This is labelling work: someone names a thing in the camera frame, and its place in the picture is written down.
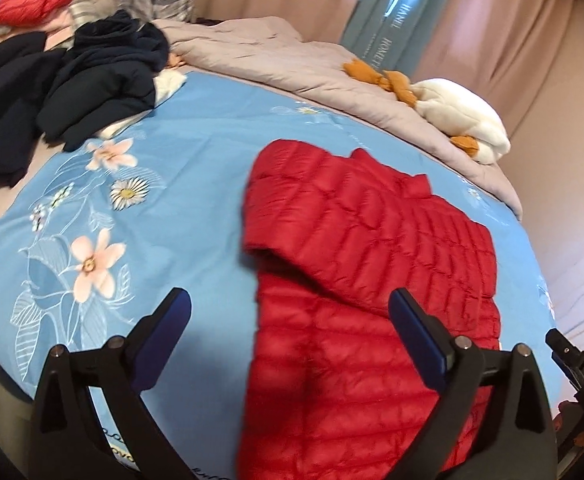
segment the bed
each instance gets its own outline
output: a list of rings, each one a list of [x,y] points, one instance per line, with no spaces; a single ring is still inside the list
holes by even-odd
[[[272,27],[283,28],[273,33]],[[171,287],[181,286],[193,300],[192,320],[159,383],[143,399],[199,476],[235,478],[257,320],[255,269],[241,252],[241,204],[255,157],[282,138],[335,155],[364,148],[397,170],[425,173],[434,193],[484,224],[498,258],[501,345],[511,348],[524,341],[531,346],[550,403],[556,403],[560,371],[544,344],[546,331],[554,326],[552,306],[514,213],[518,199],[498,168],[477,168],[438,140],[424,143],[435,133],[412,110],[401,108],[398,122],[396,113],[389,118],[380,108],[370,113],[366,102],[403,106],[380,89],[367,89],[346,76],[337,78],[338,84],[303,83],[303,70],[316,75],[338,66],[330,56],[345,54],[333,45],[326,47],[327,57],[276,67],[295,74],[280,76],[256,55],[273,55],[259,43],[262,38],[285,43],[282,36],[294,35],[277,20],[235,20],[214,30],[170,23],[161,28],[174,50],[197,67],[187,67],[184,86],[107,144],[94,139],[74,153],[56,153],[58,148],[40,144],[27,183],[0,189],[0,366],[27,395],[35,392],[51,346],[94,348],[112,335],[125,335]],[[223,43],[214,34],[230,39]],[[220,50],[209,50],[219,45]],[[253,52],[246,54],[246,48]],[[303,57],[292,56],[288,44],[274,50],[288,59]],[[233,62],[228,52],[234,53]],[[261,69],[246,60],[256,60]],[[317,92],[326,84],[327,93]],[[409,137],[415,132],[419,135]],[[414,146],[419,143],[422,150]],[[142,189],[144,200],[127,203],[117,184],[121,181]],[[103,283],[76,283],[77,266],[94,250],[105,254],[102,270],[111,275],[106,286],[114,287],[109,300],[89,295]],[[77,286],[79,294],[89,296],[82,304],[73,300]],[[112,448],[133,460],[104,399],[98,392],[94,396]]]

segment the bed sheet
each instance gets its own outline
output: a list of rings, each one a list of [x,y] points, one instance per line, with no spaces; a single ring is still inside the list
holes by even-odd
[[[33,396],[52,345],[95,348],[125,335],[181,286],[193,300],[191,322],[157,386],[142,397],[201,478],[234,478],[257,318],[256,276],[241,253],[241,204],[252,162],[280,138],[336,155],[363,147],[400,171],[425,173],[434,193],[487,226],[498,258],[502,346],[528,343],[550,402],[557,400],[560,372],[544,345],[554,326],[546,283],[507,206],[377,129],[203,73],[190,73],[181,90],[113,145],[93,140],[54,155],[0,219],[2,367]],[[122,196],[120,182],[144,200]],[[90,251],[100,256],[89,260]],[[112,280],[101,272],[99,280],[78,283],[86,265]],[[84,303],[75,301],[87,294]],[[125,454],[104,399],[97,392],[94,398],[110,443]]]

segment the flower center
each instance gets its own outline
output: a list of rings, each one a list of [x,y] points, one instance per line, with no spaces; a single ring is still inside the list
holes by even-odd
[[[136,196],[136,191],[134,191],[134,189],[129,189],[127,187],[124,187],[123,189],[121,189],[120,195],[122,198],[129,200],[130,198],[133,198]]]
[[[96,269],[96,261],[94,260],[94,256],[90,256],[83,262],[82,271],[89,274],[94,269]]]

